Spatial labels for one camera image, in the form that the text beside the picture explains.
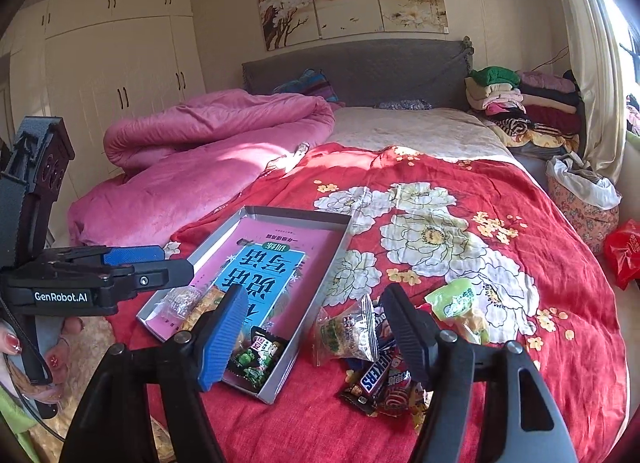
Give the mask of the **red cartoon snack packet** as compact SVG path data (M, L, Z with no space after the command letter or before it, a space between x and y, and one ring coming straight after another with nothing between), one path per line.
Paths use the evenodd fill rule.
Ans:
M408 410L412 386L411 373L400 353L396 353L390 362L387 381L378 401L378 412L399 417Z

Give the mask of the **light green milk candy bag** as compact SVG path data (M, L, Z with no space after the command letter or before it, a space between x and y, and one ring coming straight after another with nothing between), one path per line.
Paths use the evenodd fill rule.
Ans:
M489 344L488 322L469 279L454 279L428 293L424 301L440 322L452 327L466 341L476 345Z

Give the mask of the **snickers bar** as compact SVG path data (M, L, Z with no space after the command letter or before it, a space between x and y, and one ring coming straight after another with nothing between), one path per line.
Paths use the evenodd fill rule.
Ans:
M378 356L378 361L372 362L352 383L347 384L338 393L341 401L364 414L373 414L376 411L378 396L387 383L388 372L395 355L395 347L383 350Z

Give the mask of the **black green pea packet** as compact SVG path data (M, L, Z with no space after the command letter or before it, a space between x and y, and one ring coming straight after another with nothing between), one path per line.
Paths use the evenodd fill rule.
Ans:
M250 342L231 356L227 368L234 375L247 381L254 391L260 391L287 345L286 339L262 327L252 327Z

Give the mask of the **clear round cake packet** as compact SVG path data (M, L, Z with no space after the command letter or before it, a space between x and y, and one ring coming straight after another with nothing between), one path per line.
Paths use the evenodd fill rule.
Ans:
M322 308L314 322L312 339L316 367L337 359L378 361L378 335L370 296L364 295L334 317Z

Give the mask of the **clear nut bar packet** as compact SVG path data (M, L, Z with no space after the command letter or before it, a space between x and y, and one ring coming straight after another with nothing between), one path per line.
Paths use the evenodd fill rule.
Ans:
M160 302L160 316L168 321L183 321L202 299L197 287L174 287Z

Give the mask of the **orange cracker packet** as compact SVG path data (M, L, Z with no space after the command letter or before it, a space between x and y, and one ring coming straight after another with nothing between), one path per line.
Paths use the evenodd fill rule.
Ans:
M224 295L226 295L226 293L219 290L218 287L212 287L186 316L186 319L182 322L179 330L191 331L196 322L198 322L198 319L201 318L201 315L204 315L204 313L208 313L209 311L213 311L219 306Z

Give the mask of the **yellow cone snack packet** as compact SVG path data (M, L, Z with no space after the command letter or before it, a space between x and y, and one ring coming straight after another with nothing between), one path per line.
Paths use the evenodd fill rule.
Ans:
M416 433L421 430L426 413L430 407L433 393L426 391L420 383L413 382L408 403L408 411Z

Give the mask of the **blue oreo packet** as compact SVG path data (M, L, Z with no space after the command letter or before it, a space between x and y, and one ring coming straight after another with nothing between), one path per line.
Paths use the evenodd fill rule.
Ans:
M384 308L381 305L374 305L373 313L378 348L384 349L394 341L394 334L386 318Z

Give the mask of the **pink duvet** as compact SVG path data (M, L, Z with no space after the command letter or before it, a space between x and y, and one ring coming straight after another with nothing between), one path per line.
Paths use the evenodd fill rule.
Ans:
M121 119L105 131L103 148L122 172L70 205L70 244L165 245L301 145L326 142L334 125L321 97L242 89Z

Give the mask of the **cream wardrobe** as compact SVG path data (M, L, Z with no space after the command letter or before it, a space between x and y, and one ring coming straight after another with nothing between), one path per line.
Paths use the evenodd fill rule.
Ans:
M17 12L1 48L14 119L64 119L76 152L65 202L116 174L103 149L108 127L205 91L191 0L39 1Z

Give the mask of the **red plastic bag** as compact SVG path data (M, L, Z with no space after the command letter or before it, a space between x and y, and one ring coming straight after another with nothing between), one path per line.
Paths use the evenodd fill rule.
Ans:
M629 219L610 233L604 240L603 253L606 264L614 275L616 285L622 290L640 273L640 224Z

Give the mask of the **striped pillow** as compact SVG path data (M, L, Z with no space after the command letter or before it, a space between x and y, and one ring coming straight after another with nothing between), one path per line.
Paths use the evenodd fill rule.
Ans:
M313 68L307 68L296 79L273 88L272 93L298 93L309 97L321 97L332 103L340 102L326 75Z

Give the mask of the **stack of folded clothes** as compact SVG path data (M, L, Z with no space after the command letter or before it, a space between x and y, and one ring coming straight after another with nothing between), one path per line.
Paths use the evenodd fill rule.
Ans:
M585 105L573 74L473 70L465 79L470 109L514 155L549 160L585 149Z

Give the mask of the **cream curtain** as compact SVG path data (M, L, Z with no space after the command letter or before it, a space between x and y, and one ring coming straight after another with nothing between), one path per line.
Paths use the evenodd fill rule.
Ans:
M616 182L626 146L623 71L604 0L561 0L570 67L585 105L585 158Z

